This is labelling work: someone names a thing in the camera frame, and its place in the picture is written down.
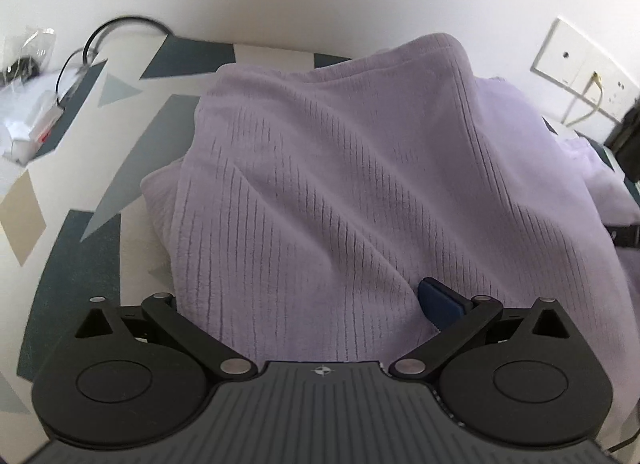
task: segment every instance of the purple towel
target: purple towel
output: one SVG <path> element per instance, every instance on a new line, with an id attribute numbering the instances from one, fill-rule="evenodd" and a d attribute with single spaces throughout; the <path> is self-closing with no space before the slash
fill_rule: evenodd
<path id="1" fill-rule="evenodd" d="M 180 311 L 258 363 L 389 364 L 437 333 L 414 293 L 432 276 L 558 298 L 613 382 L 609 423 L 638 399 L 630 289 L 582 177 L 450 36 L 309 73 L 224 66 L 186 156 L 142 189 Z"/>

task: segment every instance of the black strap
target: black strap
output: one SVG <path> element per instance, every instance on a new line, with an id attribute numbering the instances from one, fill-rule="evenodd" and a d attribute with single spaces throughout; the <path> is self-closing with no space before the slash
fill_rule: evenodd
<path id="1" fill-rule="evenodd" d="M 630 226 L 605 226 L 613 245 L 617 248 L 632 248 L 640 250 L 640 224 Z"/>

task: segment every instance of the geometric pattern sheet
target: geometric pattern sheet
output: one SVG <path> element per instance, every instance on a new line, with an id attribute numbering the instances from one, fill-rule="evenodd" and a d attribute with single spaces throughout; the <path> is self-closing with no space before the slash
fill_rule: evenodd
<path id="1" fill-rule="evenodd" d="M 152 269 L 149 271 L 149 274 L 166 290 L 170 292 L 174 291 L 174 277 L 171 274 L 171 263 L 167 262 L 163 266 Z"/>
<path id="2" fill-rule="evenodd" d="M 234 46 L 229 43 L 167 36 L 140 79 L 205 74 L 235 62 Z"/>
<path id="3" fill-rule="evenodd" d="M 350 58 L 343 58 L 342 56 L 331 56 L 330 54 L 314 54 L 314 68 L 319 69 L 322 67 L 328 67 L 329 65 L 336 65 L 343 61 L 349 61 Z"/>
<path id="4" fill-rule="evenodd" d="M 140 197 L 140 182 L 147 175 L 186 154 L 193 141 L 193 115 L 199 100 L 176 94 L 167 99 L 117 171 L 82 240 Z"/>
<path id="5" fill-rule="evenodd" d="M 40 277 L 18 359 L 17 375 L 28 381 L 60 336 L 86 313 L 89 298 L 120 304 L 120 215 L 81 242 L 91 216 L 69 211 Z"/>
<path id="6" fill-rule="evenodd" d="M 49 137 L 47 137 L 47 140 L 45 140 L 43 145 L 36 153 L 35 158 L 42 157 L 43 155 L 52 152 L 56 149 L 58 144 L 60 144 L 60 141 L 66 134 L 66 131 L 74 122 L 76 116 L 78 115 L 78 112 L 80 111 L 80 108 L 82 108 L 91 90 L 94 88 L 95 82 L 100 76 L 105 63 L 107 63 L 106 60 L 89 67 L 89 70 L 86 72 L 86 74 L 82 78 L 82 81 L 78 85 L 76 92 L 66 103 L 64 112 L 62 112 L 62 115 L 60 116 L 59 120 L 56 121 L 56 124 L 53 125 L 53 128 L 49 133 Z"/>
<path id="7" fill-rule="evenodd" d="M 314 68 L 314 55 L 309 52 L 234 45 L 236 63 L 259 65 L 282 72 L 309 72 Z"/>
<path id="8" fill-rule="evenodd" d="M 577 130 L 572 130 L 570 128 L 567 128 L 565 126 L 563 126 L 560 123 L 556 123 L 555 121 L 553 121 L 552 123 L 550 123 L 549 121 L 547 121 L 545 118 L 542 118 L 543 121 L 545 121 L 546 127 L 548 128 L 548 130 L 553 133 L 553 134 L 558 134 L 558 130 L 556 130 L 556 127 L 559 127 L 562 131 L 563 134 L 572 134 L 572 136 L 574 137 L 583 137 L 587 140 L 587 142 L 591 145 L 591 147 L 595 150 L 596 154 L 598 154 L 598 157 L 600 158 L 600 160 L 606 164 L 609 168 L 611 168 L 613 171 L 615 172 L 620 172 L 621 175 L 624 175 L 622 170 L 620 169 L 619 166 L 614 166 L 611 159 L 615 161 L 615 157 L 613 155 L 613 153 L 611 152 L 611 150 L 609 148 L 607 148 L 606 146 L 602 146 L 599 142 L 597 142 L 596 140 L 591 139 L 591 137 L 587 137 L 584 134 L 581 134 L 580 132 L 578 132 Z M 624 175 L 624 179 L 623 179 L 626 189 L 628 190 L 628 192 L 630 193 L 630 195 L 633 197 L 633 199 L 636 201 L 636 204 L 638 204 L 638 206 L 640 206 L 640 192 L 638 191 L 638 187 L 631 182 L 631 180 Z"/>
<path id="9" fill-rule="evenodd" d="M 120 304 L 139 305 L 155 292 L 171 291 L 166 288 L 167 269 L 169 253 L 139 197 L 120 212 Z"/>
<path id="10" fill-rule="evenodd" d="M 23 266 L 46 227 L 28 171 L 0 201 L 0 224 L 18 263 Z"/>
<path id="11" fill-rule="evenodd" d="M 124 81 L 116 78 L 116 76 L 107 74 L 107 77 L 104 80 L 104 86 L 102 87 L 102 94 L 100 94 L 100 101 L 98 101 L 98 108 L 115 103 L 122 99 L 137 96 L 140 93 L 142 93 L 142 90 L 132 87 Z"/>
<path id="12" fill-rule="evenodd" d="M 31 413 L 2 374 L 0 374 L 0 412 L 7 412 L 8 414 Z"/>

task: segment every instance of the bed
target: bed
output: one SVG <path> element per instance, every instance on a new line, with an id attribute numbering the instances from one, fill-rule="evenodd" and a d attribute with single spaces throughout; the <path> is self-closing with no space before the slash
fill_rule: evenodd
<path id="1" fill-rule="evenodd" d="M 46 441 L 33 413 L 31 381 L 89 298 L 130 305 L 173 290 L 140 181 L 185 154 L 194 110 L 216 70 L 238 62 L 303 72 L 345 60 L 174 36 L 105 44 L 36 159 L 0 203 L 0 457 L 8 464 Z M 558 139 L 577 137 L 544 122 Z M 611 152 L 590 143 L 640 205 L 637 186 Z M 637 426 L 632 416 L 601 442 L 611 446 Z M 640 459 L 633 452 L 617 457 Z"/>

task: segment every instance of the plastic bag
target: plastic bag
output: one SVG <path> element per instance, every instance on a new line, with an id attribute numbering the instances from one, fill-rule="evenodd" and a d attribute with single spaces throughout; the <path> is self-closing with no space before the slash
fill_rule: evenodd
<path id="1" fill-rule="evenodd" d="M 24 35 L 5 43 L 5 65 L 0 72 L 0 155 L 22 165 L 37 152 L 60 116 L 54 91 L 57 74 L 42 74 L 55 42 L 53 29 L 27 28 Z"/>
<path id="2" fill-rule="evenodd" d="M 25 82 L 40 75 L 49 66 L 56 33 L 52 28 L 27 27 L 24 35 L 6 40 L 0 85 Z"/>

